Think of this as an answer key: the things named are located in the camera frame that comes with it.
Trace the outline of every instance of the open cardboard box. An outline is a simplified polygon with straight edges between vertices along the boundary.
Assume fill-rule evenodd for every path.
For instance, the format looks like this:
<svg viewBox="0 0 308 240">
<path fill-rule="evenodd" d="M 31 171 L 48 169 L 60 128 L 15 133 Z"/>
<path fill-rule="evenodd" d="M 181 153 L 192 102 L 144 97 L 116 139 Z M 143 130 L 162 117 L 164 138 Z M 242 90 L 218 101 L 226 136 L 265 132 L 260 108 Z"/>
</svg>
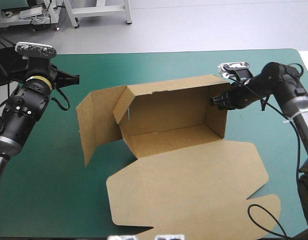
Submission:
<svg viewBox="0 0 308 240">
<path fill-rule="evenodd" d="M 209 99 L 228 85 L 214 75 L 197 76 L 96 90 L 80 103 L 86 165 L 97 146 L 121 138 L 138 158 L 107 180 L 115 224 L 154 227 L 142 239 L 178 233 L 190 240 L 234 239 L 238 229 L 245 230 L 240 239 L 265 235 L 246 209 L 231 210 L 262 202 L 279 217 L 280 202 L 274 195 L 246 200 L 268 175 L 254 145 L 223 140 L 227 111 Z M 225 210 L 224 218 L 218 213 Z M 262 211 L 253 215 L 274 228 Z M 202 220 L 213 228 L 202 227 Z M 218 222 L 226 221 L 225 236 Z"/>
</svg>

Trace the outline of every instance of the yellow ring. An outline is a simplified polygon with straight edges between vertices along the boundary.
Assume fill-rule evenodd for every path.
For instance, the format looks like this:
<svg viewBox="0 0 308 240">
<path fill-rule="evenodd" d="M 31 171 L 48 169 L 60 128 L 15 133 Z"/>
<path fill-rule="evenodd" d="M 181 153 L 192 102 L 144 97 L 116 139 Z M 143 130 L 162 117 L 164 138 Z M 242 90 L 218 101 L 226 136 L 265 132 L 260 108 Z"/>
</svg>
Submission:
<svg viewBox="0 0 308 240">
<path fill-rule="evenodd" d="M 30 78 L 27 79 L 27 81 L 28 81 L 28 80 L 31 80 L 31 79 L 39 79 L 39 80 L 45 82 L 45 83 L 49 86 L 50 90 L 53 89 L 53 86 L 52 86 L 52 84 L 50 83 L 50 81 L 48 81 L 48 79 L 45 78 L 45 77 L 43 77 L 43 76 L 31 76 Z"/>
</svg>

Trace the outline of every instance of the box flap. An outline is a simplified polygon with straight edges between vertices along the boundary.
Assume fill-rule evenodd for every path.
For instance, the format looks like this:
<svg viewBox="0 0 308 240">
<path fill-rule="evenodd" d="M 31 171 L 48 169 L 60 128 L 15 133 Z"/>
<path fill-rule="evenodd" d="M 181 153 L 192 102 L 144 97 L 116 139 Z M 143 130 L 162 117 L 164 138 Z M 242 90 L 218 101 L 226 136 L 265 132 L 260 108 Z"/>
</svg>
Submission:
<svg viewBox="0 0 308 240">
<path fill-rule="evenodd" d="M 77 106 L 79 132 L 87 165 L 97 146 L 122 138 L 113 109 L 126 86 L 90 92 Z"/>
<path fill-rule="evenodd" d="M 156 92 L 205 87 L 218 84 L 228 84 L 228 82 L 214 75 L 204 75 L 187 77 L 183 79 L 129 85 L 119 99 L 113 113 L 116 122 L 119 123 L 136 96 L 149 95 Z"/>
<path fill-rule="evenodd" d="M 155 239 L 161 234 L 184 234 L 186 240 L 254 240 L 268 233 L 257 227 L 248 217 L 247 208 L 259 204 L 268 209 L 277 219 L 280 216 L 280 201 L 276 195 L 243 200 L 225 207 L 216 207 L 174 222 L 155 226 L 137 235 L 141 240 Z M 252 208 L 253 218 L 265 228 L 272 230 L 275 221 L 263 210 Z"/>
<path fill-rule="evenodd" d="M 217 140 L 140 158 L 107 190 L 115 224 L 154 227 L 247 199 L 267 181 L 253 144 Z"/>
</svg>

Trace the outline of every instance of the white frame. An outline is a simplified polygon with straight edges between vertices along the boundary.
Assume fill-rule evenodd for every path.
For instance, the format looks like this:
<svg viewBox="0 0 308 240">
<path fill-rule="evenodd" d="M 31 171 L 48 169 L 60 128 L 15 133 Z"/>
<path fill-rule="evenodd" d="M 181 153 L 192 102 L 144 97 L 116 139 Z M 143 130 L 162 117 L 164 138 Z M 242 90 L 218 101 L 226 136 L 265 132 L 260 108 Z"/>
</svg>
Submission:
<svg viewBox="0 0 308 240">
<path fill-rule="evenodd" d="M 126 14 L 127 23 L 132 23 L 129 0 L 124 0 L 123 5 L 106 6 L 106 0 L 97 0 L 96 6 L 75 8 L 72 0 L 64 0 L 70 22 L 73 27 L 78 27 L 76 19 L 84 17 L 98 17 L 114 14 Z"/>
</svg>

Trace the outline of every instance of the green table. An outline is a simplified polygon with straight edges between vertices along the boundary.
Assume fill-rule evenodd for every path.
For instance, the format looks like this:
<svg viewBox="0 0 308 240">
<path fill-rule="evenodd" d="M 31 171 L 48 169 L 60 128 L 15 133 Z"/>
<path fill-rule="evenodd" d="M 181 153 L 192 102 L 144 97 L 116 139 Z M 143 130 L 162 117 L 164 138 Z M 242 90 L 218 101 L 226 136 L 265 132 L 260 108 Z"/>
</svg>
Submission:
<svg viewBox="0 0 308 240">
<path fill-rule="evenodd" d="M 255 74 L 271 61 L 302 64 L 292 49 L 57 56 L 53 62 L 80 74 L 81 84 L 64 89 L 72 105 L 69 111 L 50 103 L 23 151 L 10 161 L 2 178 L 1 236 L 106 237 L 143 231 L 112 223 L 106 190 L 107 177 L 135 157 L 120 140 L 99 147 L 85 168 L 75 107 L 92 90 L 217 75 L 219 63 L 236 61 L 249 62 Z M 306 71 L 301 80 L 308 90 Z M 273 98 L 270 102 L 276 105 Z M 304 230 L 294 180 L 296 137 L 290 125 L 269 108 L 261 112 L 260 103 L 254 103 L 228 112 L 226 139 L 256 144 L 270 180 L 255 196 L 279 195 L 280 221 L 287 233 L 293 236 Z"/>
</svg>

